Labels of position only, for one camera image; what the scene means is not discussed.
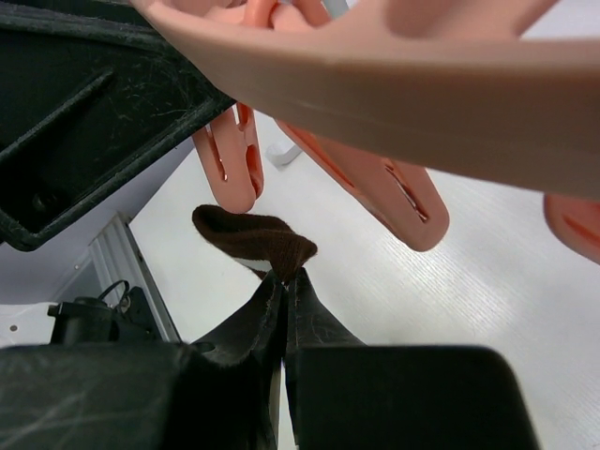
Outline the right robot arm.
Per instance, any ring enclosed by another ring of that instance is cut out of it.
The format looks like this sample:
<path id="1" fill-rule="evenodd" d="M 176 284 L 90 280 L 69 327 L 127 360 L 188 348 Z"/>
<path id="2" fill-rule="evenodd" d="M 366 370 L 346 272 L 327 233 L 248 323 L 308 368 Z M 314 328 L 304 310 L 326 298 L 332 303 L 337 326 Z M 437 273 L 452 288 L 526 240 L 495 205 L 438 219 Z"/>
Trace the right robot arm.
<path id="1" fill-rule="evenodd" d="M 373 347 L 305 270 L 267 275 L 192 343 L 159 340 L 139 289 L 122 307 L 48 309 L 48 344 L 1 352 L 5 449 L 276 449 L 278 396 L 299 449 L 535 449 L 507 362 L 485 347 Z"/>

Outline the mustard brown striped sock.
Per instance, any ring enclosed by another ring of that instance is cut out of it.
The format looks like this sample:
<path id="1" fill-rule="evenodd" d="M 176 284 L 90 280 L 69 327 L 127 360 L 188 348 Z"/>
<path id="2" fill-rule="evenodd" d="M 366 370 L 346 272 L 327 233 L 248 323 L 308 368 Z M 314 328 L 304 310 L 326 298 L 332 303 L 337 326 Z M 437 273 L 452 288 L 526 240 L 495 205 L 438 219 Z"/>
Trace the mustard brown striped sock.
<path id="1" fill-rule="evenodd" d="M 207 243 L 259 278 L 272 271 L 280 281 L 288 283 L 318 252 L 314 242 L 278 217 L 233 214 L 204 204 L 194 209 L 191 219 Z"/>

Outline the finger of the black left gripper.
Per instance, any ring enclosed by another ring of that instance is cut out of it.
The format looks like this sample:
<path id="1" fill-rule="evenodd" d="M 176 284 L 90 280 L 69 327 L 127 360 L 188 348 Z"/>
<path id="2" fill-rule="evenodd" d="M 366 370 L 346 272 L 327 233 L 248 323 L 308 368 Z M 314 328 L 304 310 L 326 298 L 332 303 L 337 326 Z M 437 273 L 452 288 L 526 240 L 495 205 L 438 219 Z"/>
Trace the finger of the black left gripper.
<path id="1" fill-rule="evenodd" d="M 32 251 L 233 105 L 127 1 L 1 5 L 1 240 Z"/>

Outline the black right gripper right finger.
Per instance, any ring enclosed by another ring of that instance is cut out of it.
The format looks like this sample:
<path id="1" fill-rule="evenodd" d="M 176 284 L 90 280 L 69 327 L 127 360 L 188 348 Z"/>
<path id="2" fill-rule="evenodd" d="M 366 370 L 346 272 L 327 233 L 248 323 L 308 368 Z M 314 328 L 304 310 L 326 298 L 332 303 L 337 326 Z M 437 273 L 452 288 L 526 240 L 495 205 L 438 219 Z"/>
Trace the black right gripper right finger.
<path id="1" fill-rule="evenodd" d="M 286 387 L 301 449 L 536 449 L 517 378 L 473 345 L 369 346 L 306 271 L 287 294 Z"/>

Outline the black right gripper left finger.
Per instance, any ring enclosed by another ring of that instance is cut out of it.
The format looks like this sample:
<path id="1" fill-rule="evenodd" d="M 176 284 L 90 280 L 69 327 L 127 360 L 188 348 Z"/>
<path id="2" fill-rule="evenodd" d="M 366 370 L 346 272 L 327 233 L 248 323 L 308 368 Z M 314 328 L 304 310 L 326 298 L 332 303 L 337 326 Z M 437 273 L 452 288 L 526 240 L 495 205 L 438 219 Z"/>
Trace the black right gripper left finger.
<path id="1" fill-rule="evenodd" d="M 266 276 L 193 343 L 81 343 L 1 352 L 5 449 L 273 449 L 282 287 Z"/>

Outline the pink round clip hanger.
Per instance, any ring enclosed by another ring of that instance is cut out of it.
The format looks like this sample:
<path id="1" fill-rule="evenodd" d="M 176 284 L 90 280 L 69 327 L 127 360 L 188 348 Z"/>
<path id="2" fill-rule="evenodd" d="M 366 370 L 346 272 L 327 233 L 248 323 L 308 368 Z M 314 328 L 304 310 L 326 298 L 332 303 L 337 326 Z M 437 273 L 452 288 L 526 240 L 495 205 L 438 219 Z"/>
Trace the pink round clip hanger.
<path id="1" fill-rule="evenodd" d="M 428 169 L 537 190 L 599 258 L 599 40 L 527 39 L 549 1 L 137 1 L 217 89 L 282 130 L 426 251 L 449 217 Z"/>

